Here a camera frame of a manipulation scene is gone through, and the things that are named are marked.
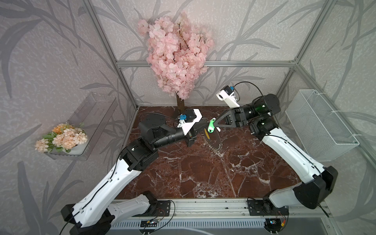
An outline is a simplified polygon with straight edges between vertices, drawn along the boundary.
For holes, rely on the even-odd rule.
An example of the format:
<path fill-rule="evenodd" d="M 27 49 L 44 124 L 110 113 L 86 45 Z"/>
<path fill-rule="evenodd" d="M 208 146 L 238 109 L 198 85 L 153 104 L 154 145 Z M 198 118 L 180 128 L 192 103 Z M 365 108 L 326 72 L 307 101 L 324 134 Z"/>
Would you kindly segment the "key with green tag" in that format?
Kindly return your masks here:
<path fill-rule="evenodd" d="M 208 131 L 209 133 L 213 133 L 213 132 L 214 132 L 214 130 L 215 130 L 215 126 L 214 126 L 215 121 L 216 121 L 216 118 L 212 118 L 212 119 L 209 121 L 209 126 L 208 126 L 208 128 L 207 128 L 207 131 Z"/>

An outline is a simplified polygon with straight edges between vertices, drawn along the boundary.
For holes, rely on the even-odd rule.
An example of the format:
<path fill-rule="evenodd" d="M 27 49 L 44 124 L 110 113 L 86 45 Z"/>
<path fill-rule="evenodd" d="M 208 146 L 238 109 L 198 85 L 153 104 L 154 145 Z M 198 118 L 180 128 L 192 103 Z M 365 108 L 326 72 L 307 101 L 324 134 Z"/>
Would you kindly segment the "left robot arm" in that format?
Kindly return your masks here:
<path fill-rule="evenodd" d="M 181 141 L 191 146 L 197 134 L 215 130 L 214 121 L 203 118 L 199 109 L 188 109 L 175 121 L 176 127 L 169 126 L 165 115 L 149 113 L 139 122 L 141 137 L 120 152 L 115 165 L 87 196 L 61 210 L 64 221 L 72 224 L 71 235 L 104 235 L 123 219 L 155 212 L 158 200 L 151 192 L 122 203 L 113 200 L 158 158 L 160 148 Z"/>

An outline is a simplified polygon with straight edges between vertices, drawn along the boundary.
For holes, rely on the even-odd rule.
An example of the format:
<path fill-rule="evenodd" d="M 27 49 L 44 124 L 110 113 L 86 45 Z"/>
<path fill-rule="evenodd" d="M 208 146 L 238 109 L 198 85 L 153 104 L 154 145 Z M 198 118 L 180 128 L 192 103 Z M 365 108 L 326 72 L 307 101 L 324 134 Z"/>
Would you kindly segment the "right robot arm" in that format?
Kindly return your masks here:
<path fill-rule="evenodd" d="M 219 128 L 240 128 L 246 125 L 252 135 L 273 149 L 300 178 L 300 183 L 271 192 L 266 200 L 275 208 L 303 205 L 316 209 L 334 190 L 338 171 L 323 166 L 306 154 L 274 122 L 272 116 L 280 112 L 280 101 L 274 94 L 256 98 L 251 104 L 240 106 L 233 94 L 219 92 L 217 98 L 228 105 L 213 123 Z"/>

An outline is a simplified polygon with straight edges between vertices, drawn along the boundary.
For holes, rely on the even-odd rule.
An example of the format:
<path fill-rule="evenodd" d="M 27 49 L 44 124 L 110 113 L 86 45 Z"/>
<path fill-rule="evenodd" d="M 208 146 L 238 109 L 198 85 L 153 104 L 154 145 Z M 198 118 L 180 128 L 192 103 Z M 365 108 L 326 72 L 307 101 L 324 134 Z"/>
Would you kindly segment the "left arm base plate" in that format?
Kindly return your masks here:
<path fill-rule="evenodd" d="M 169 216 L 171 209 L 170 200 L 158 200 L 152 203 L 150 207 L 143 214 L 137 214 L 133 217 L 164 217 Z"/>

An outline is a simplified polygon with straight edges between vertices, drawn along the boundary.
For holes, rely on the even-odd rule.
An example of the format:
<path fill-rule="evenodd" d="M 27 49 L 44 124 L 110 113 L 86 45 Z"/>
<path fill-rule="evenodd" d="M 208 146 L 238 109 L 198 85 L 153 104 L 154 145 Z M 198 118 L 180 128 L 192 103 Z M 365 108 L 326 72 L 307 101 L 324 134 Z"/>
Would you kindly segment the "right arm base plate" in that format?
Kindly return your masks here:
<path fill-rule="evenodd" d="M 247 198 L 250 216 L 288 216 L 287 206 L 277 208 L 268 199 Z"/>

